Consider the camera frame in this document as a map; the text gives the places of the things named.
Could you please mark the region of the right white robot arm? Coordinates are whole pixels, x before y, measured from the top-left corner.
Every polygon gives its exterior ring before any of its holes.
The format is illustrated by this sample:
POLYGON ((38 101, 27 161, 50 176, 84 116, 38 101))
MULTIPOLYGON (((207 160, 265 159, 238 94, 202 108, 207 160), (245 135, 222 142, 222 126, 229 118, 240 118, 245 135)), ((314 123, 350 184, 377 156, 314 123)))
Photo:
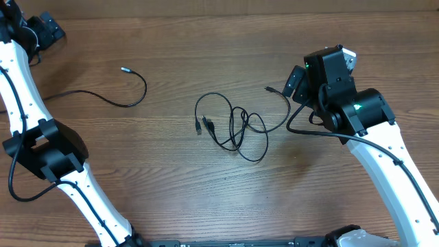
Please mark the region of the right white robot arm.
POLYGON ((324 131, 295 134, 336 137, 362 164, 391 218, 399 240, 367 233, 348 225, 324 236, 322 246, 437 246, 438 200, 412 160, 384 96, 376 89, 357 91, 352 76, 355 52, 342 45, 304 57, 293 68, 284 88, 301 108, 312 109, 324 131))

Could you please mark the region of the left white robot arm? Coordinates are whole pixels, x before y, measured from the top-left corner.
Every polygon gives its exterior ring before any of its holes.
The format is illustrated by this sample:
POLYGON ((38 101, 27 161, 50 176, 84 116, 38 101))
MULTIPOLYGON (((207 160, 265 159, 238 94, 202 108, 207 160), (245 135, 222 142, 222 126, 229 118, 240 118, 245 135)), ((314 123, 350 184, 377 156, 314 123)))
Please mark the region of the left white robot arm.
POLYGON ((82 212, 101 246, 146 246, 96 181, 79 134, 50 115, 34 83, 32 58, 64 35, 48 13, 25 20, 15 1, 1 2, 1 97, 12 135, 3 142, 12 157, 8 190, 15 200, 31 202, 59 188, 82 212), (17 164, 50 186, 32 197, 18 196, 13 188, 17 164))

